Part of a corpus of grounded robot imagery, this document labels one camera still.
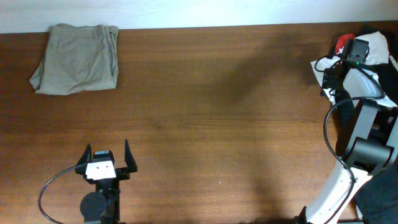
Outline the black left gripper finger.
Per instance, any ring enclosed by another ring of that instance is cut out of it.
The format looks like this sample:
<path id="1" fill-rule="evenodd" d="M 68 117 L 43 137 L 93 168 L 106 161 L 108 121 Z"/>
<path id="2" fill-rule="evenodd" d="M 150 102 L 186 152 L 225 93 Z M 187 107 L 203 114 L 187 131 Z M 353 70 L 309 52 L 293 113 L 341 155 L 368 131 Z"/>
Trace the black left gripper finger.
<path id="1" fill-rule="evenodd" d="M 77 162 L 77 165 L 78 166 L 87 165 L 87 163 L 91 162 L 91 156 L 92 156 L 91 145 L 87 144 L 82 156 Z"/>
<path id="2" fill-rule="evenodd" d="M 125 140 L 125 145 L 124 145 L 124 161 L 127 165 L 127 169 L 129 173 L 132 172 L 137 172 L 137 164 L 135 162 L 135 159 L 131 153 L 131 149 L 129 147 L 128 140 Z"/>

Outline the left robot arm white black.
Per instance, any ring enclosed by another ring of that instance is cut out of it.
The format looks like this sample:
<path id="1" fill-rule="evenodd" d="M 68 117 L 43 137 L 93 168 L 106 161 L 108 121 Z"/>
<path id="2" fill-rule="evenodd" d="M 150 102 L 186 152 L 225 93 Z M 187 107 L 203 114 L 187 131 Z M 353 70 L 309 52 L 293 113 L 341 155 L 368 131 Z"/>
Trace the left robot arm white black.
<path id="1" fill-rule="evenodd" d="M 129 180 L 137 172 L 137 164 L 128 141 L 124 142 L 124 167 L 114 166 L 112 151 L 91 151 L 87 145 L 76 164 L 75 172 L 83 176 L 95 191 L 86 194 L 80 202 L 84 223 L 115 224 L 120 222 L 121 181 Z"/>

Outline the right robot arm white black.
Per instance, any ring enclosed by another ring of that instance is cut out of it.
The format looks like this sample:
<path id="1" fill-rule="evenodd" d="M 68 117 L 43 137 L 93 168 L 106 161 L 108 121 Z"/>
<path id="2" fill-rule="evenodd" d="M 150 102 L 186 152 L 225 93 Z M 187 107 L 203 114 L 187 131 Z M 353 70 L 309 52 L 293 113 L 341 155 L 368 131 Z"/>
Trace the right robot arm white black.
<path id="1" fill-rule="evenodd" d="M 303 207 L 294 223 L 338 223 L 357 191 L 397 160 L 397 108 L 379 105 L 386 94 L 374 77 L 374 96 L 357 96 L 351 118 L 335 147 L 329 148 L 336 164 L 317 198 Z"/>

